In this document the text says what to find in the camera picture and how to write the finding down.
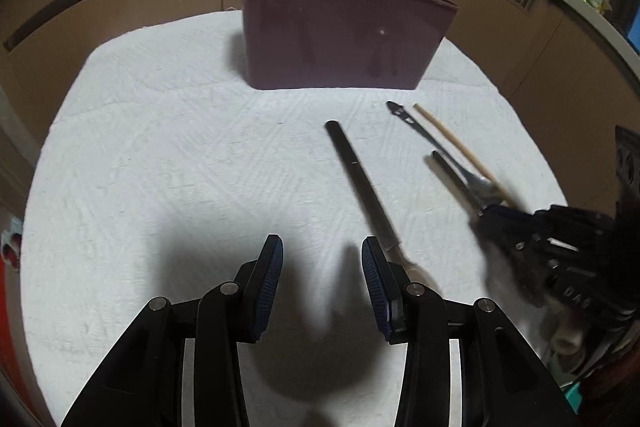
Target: teal object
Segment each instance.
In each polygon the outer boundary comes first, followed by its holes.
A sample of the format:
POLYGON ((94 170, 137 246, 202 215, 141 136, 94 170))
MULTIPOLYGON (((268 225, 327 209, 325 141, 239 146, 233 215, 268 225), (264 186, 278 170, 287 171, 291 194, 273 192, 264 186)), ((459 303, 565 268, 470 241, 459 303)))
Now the teal object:
POLYGON ((574 412, 578 414, 578 409, 582 404, 582 395, 580 394, 580 382, 574 383, 565 393, 564 397, 566 398, 569 405, 574 409, 574 412))

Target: knife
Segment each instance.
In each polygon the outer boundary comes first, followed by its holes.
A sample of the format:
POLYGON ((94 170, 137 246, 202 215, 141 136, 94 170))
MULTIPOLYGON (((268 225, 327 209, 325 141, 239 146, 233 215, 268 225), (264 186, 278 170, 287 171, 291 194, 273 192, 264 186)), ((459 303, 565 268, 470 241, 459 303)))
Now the knife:
POLYGON ((378 195, 371 185, 371 181, 367 177, 367 173, 360 165, 360 161, 356 156, 353 147, 349 143, 349 139, 344 134, 342 127, 335 120, 330 120, 324 124, 324 128, 329 133, 335 150, 347 170, 349 178, 356 189, 356 193, 360 198, 360 202, 369 216, 371 226, 378 238, 380 247, 383 251, 393 250, 399 247, 400 240, 396 235, 396 231, 391 226, 391 222, 382 208, 382 204, 378 199, 378 195))

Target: purple plastic container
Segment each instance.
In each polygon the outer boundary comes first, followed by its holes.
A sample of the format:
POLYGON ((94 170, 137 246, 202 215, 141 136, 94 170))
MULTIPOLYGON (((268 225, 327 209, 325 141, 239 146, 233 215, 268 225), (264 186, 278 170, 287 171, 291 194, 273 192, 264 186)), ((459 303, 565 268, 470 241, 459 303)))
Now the purple plastic container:
POLYGON ((415 89, 458 8, 447 0, 244 0, 256 89, 415 89))

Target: wooden stick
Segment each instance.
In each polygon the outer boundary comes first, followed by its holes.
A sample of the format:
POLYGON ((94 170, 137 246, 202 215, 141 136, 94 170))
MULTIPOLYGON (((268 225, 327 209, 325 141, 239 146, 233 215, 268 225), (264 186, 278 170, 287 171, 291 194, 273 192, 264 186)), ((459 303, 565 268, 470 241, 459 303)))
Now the wooden stick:
POLYGON ((425 108, 423 108, 419 103, 414 103, 414 109, 420 113, 426 120, 433 124, 433 126, 439 130, 442 135, 449 140, 455 147, 458 149, 464 157, 469 160, 471 165, 473 165, 482 176, 490 180, 497 188, 500 190, 500 194, 504 198, 504 201, 511 208, 518 208, 519 205, 513 200, 509 192, 502 186, 502 184, 495 178, 493 174, 487 169, 482 162, 478 159, 478 157, 473 154, 449 129, 447 129, 444 124, 436 119, 431 113, 429 113, 425 108))

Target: table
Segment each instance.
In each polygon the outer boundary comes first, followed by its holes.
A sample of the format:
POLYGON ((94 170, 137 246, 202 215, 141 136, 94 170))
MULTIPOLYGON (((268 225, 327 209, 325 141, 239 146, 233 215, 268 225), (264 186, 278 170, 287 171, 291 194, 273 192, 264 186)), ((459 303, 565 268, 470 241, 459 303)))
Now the table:
MULTIPOLYGON (((269 327, 239 346, 252 426, 393 424, 406 348, 376 329, 359 264, 371 231, 327 120, 341 122, 407 256, 443 296, 490 296, 542 349, 540 311, 479 248, 424 161, 429 144, 385 107, 428 108, 529 210, 566 204, 479 68, 445 40, 414 91, 258 91, 243 80, 241 28, 240 12, 222 12, 107 42, 52 124, 26 212, 22 309, 54 420, 150 298, 202 296, 277 233, 285 262, 269 327)), ((458 367, 452 356, 457 425, 458 367)))

